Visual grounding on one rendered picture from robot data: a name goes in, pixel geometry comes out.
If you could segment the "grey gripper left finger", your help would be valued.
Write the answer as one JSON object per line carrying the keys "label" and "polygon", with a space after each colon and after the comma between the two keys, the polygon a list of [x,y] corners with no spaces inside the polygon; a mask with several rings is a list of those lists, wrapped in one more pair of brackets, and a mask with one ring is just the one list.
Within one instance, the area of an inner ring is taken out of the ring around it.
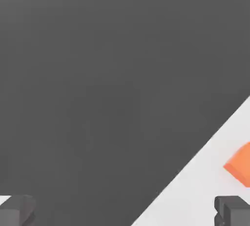
{"label": "grey gripper left finger", "polygon": [[30,195],[0,195],[0,226],[35,226],[35,208]]}

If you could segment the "large orange box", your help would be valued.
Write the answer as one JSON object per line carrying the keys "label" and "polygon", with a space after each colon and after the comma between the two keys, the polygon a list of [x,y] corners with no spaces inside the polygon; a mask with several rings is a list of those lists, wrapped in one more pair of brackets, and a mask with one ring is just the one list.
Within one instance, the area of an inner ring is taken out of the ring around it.
{"label": "large orange box", "polygon": [[234,178],[250,188],[250,142],[243,145],[224,165]]}

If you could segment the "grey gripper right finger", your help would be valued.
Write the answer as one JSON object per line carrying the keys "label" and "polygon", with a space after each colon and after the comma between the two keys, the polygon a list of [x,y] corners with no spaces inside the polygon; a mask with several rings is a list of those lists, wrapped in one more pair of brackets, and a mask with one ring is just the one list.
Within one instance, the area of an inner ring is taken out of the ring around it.
{"label": "grey gripper right finger", "polygon": [[241,197],[217,196],[214,208],[214,226],[250,226],[250,204]]}

